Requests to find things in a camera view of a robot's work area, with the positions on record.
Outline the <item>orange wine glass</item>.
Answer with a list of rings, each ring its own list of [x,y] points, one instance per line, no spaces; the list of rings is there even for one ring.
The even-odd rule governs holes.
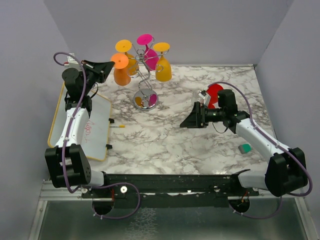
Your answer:
[[[128,74],[129,59],[124,53],[115,53],[111,59],[114,62],[114,81],[119,86],[126,86],[131,82]]]

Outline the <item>clear wine glass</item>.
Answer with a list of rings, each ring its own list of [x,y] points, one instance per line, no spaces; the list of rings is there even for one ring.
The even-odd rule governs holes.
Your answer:
[[[191,104],[194,105],[195,102],[199,102],[198,100],[198,93],[199,91],[202,91],[200,89],[197,89],[195,90],[193,93],[192,93],[192,97],[191,97]]]

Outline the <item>red wine glass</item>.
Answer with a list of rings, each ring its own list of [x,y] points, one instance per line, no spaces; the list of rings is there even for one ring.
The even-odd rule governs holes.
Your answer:
[[[224,88],[219,84],[213,84],[206,90],[207,94],[210,96],[210,101],[208,104],[208,109],[215,109],[215,104],[218,102],[218,92]]]

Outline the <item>chrome wine glass rack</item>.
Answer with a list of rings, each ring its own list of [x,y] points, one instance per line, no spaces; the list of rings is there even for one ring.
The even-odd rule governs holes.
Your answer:
[[[154,50],[155,39],[153,44],[149,44],[149,47]],[[137,74],[130,76],[132,78],[141,78],[138,83],[138,91],[133,96],[133,104],[140,111],[151,111],[159,102],[158,94],[153,90],[150,80],[151,72],[156,73],[156,70],[150,70],[145,63],[145,49],[135,49],[135,59],[138,63]]]

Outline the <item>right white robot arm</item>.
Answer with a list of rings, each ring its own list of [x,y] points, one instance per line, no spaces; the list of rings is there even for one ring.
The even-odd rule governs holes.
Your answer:
[[[230,182],[229,189],[240,196],[248,188],[267,190],[276,197],[305,187],[308,184],[304,152],[280,143],[245,111],[239,111],[232,90],[223,89],[217,94],[218,108],[209,109],[205,102],[194,102],[191,113],[179,125],[181,128],[201,129],[209,123],[221,122],[234,134],[242,137],[267,161],[263,171],[243,170]]]

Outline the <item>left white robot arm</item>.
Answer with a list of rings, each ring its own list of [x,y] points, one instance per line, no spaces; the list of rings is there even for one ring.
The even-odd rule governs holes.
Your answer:
[[[104,83],[114,67],[113,61],[83,60],[80,69],[69,67],[62,73],[66,87],[66,121],[54,147],[44,153],[52,184],[55,188],[90,186],[97,196],[106,197],[111,186],[105,173],[93,171],[81,146],[85,126],[93,109],[89,91],[97,83]]]

